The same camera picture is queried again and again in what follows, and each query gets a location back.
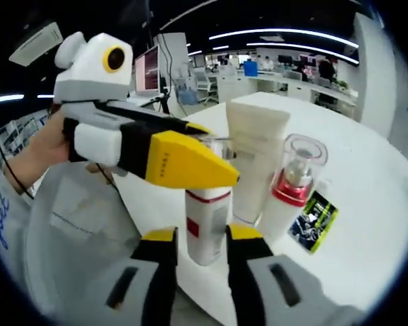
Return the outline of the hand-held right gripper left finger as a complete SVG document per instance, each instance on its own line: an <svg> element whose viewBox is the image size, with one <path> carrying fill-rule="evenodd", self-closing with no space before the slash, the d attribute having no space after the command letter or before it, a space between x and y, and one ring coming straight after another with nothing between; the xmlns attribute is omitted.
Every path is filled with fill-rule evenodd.
<svg viewBox="0 0 408 326"><path fill-rule="evenodd" d="M130 257L89 284L86 325L169 325L177 290L177 228L151 230Z"/></svg>

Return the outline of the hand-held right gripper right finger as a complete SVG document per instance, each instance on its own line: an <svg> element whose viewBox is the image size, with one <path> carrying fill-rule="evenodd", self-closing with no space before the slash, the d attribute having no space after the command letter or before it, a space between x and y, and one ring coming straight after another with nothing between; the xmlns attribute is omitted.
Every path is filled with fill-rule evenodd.
<svg viewBox="0 0 408 326"><path fill-rule="evenodd" d="M285 255L274 255L262 234L226 226L228 285L238 325L324 325L330 300L319 280Z"/></svg>

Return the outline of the person's left hand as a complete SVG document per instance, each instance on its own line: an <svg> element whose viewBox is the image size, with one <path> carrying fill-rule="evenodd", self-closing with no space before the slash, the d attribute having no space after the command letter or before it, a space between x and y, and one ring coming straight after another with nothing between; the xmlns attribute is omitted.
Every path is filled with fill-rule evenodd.
<svg viewBox="0 0 408 326"><path fill-rule="evenodd" d="M46 124L29 142L30 185L51 166L69 161L69 142L63 134L63 125L61 106L53 104Z"/></svg>

